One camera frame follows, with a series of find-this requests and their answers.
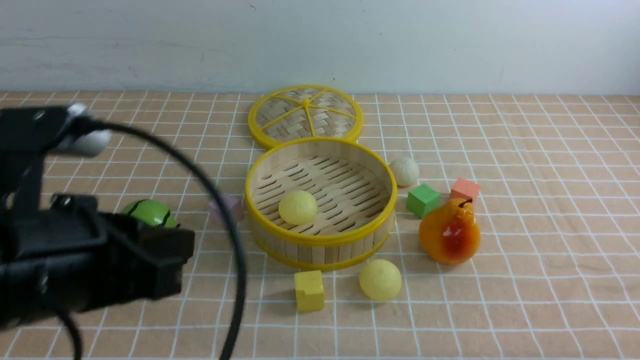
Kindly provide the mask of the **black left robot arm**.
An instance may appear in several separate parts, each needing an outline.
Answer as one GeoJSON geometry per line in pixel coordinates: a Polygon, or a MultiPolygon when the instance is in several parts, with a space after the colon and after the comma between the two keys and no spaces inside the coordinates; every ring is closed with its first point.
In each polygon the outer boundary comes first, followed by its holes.
{"type": "Polygon", "coordinates": [[[48,155],[96,157],[111,132],[82,105],[1,110],[1,330],[183,289],[195,233],[98,209],[90,194],[57,193],[41,208],[48,155]]]}

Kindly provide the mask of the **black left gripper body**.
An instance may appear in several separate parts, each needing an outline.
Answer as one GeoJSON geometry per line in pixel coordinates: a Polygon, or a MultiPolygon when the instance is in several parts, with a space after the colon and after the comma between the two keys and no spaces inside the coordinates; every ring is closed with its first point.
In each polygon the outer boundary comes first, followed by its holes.
{"type": "Polygon", "coordinates": [[[61,195],[44,210],[1,207],[1,326],[93,312],[182,292],[195,232],[98,210],[93,196],[61,195]]]}

